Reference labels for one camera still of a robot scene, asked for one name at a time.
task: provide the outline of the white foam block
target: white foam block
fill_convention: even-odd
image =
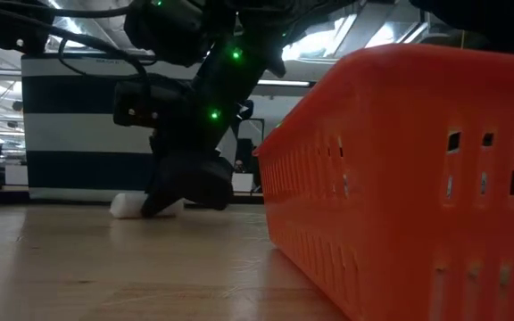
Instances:
[[[235,192],[251,192],[253,189],[253,174],[233,173],[231,183]]]
[[[29,185],[27,166],[7,165],[5,166],[6,185]]]
[[[140,209],[147,195],[145,193],[119,193],[111,203],[111,214],[117,219],[142,218]],[[175,217],[184,211],[184,200],[179,200],[158,213],[159,217]]]

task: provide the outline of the orange basket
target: orange basket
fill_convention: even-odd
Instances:
[[[271,240],[350,319],[514,321],[514,56],[350,54],[257,154]]]

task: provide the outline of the ceiling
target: ceiling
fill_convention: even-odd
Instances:
[[[125,6],[130,2],[130,0],[44,1],[53,7],[75,10],[104,10]],[[344,17],[337,21],[338,25],[335,23],[334,26],[329,26],[336,27],[335,30],[319,33],[316,39],[315,36],[304,39],[306,44],[303,44],[302,47],[304,46],[308,52],[297,58],[335,59],[367,45],[398,42],[406,32],[413,31],[411,28],[415,26],[415,23],[424,22],[421,20],[419,10],[411,6],[408,0],[398,0],[396,5],[371,2],[359,5],[356,3],[344,8],[341,16]],[[438,23],[440,21],[432,17],[430,22]],[[123,50],[146,54],[144,51],[133,48],[123,31],[123,23],[123,17],[96,20],[62,18],[55,21],[55,25],[61,28],[99,37]],[[324,46],[329,48],[324,51],[311,49],[311,45],[319,46],[320,40],[325,43]],[[48,50],[56,51],[58,43],[56,38],[52,38],[47,46]],[[70,43],[70,45],[74,45],[70,48],[71,50],[87,50],[77,47],[77,44]],[[19,53],[0,50],[0,70],[19,70],[20,68],[21,55]]]

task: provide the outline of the wooden floor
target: wooden floor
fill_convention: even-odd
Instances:
[[[0,320],[344,317],[269,242],[261,206],[147,221],[45,206],[0,208]]]

